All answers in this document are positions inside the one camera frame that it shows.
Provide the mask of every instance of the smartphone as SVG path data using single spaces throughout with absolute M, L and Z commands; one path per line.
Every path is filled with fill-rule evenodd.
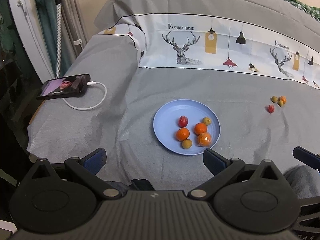
M 89 74 L 56 78 L 46 81 L 41 88 L 37 100 L 54 98 L 81 97 L 87 91 Z

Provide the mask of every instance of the deer illustration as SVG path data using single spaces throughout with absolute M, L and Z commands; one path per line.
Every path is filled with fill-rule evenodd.
M 276 48 L 274 48 L 274 49 L 271 51 L 271 48 L 270 48 L 270 53 L 271 53 L 272 57 L 275 59 L 275 63 L 278 65 L 279 71 L 280 71 L 283 75 L 285 75 L 286 77 L 294 77 L 291 73 L 289 73 L 289 72 L 287 72 L 287 71 L 285 71 L 285 70 L 282 69 L 282 66 L 284 65 L 284 63 L 291 60 L 292 55 L 291 55 L 291 57 L 290 57 L 289 52 L 288 52 L 288 58 L 287 58 L 287 56 L 284 56 L 284 59 L 281 60 L 281 62 L 279 62 L 278 57 L 277 57 L 277 54 L 278 54 L 278 53 L 274 54 L 275 49 L 276 49 Z
M 170 32 L 171 31 L 169 31 L 169 33 L 165 37 L 162 34 L 162 38 L 165 40 L 166 43 L 172 45 L 173 49 L 177 52 L 177 63 L 181 65 L 200 65 L 201 64 L 200 60 L 187 58 L 184 55 L 184 53 L 189 49 L 190 45 L 196 44 L 199 41 L 200 35 L 197 39 L 196 36 L 194 36 L 194 34 L 191 32 L 191 34 L 193 35 L 193 40 L 190 42 L 188 38 L 188 42 L 183 45 L 182 49 L 180 49 L 177 43 L 174 42 L 174 37 L 172 38 L 172 41 L 170 41 L 170 39 L 168 38 Z

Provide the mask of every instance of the phone screen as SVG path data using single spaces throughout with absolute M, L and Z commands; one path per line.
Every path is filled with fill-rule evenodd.
M 58 96 L 77 93 L 83 89 L 84 83 L 85 75 L 48 80 L 43 84 L 40 96 Z

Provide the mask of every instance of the yellow bottle-shaped lamp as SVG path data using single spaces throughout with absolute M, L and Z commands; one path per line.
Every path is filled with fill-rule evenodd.
M 104 34 L 115 34 L 116 32 L 116 27 L 113 26 L 111 29 L 107 29 L 104 31 Z
M 217 34 L 213 29 L 210 29 L 205 34 L 205 52 L 212 54 L 217 53 Z
M 299 70 L 299 60 L 300 60 L 300 54 L 297 51 L 296 54 L 294 54 L 294 62 L 293 62 L 293 70 L 298 71 Z

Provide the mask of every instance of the plate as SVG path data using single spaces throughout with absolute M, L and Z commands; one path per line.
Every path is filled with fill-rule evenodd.
M 178 125 L 180 116 L 188 117 L 188 125 L 186 128 L 190 131 L 188 139 L 192 140 L 192 146 L 189 149 L 183 149 L 181 142 L 175 138 L 177 130 L 181 127 Z M 174 100 L 163 105 L 153 119 L 153 130 L 158 140 L 167 149 L 182 155 L 197 155 L 203 153 L 206 147 L 198 146 L 197 135 L 194 133 L 194 126 L 202 122 L 204 117 L 211 119 L 211 124 L 208 125 L 208 132 L 211 134 L 212 148 L 220 137 L 220 122 L 216 114 L 206 105 L 189 99 Z

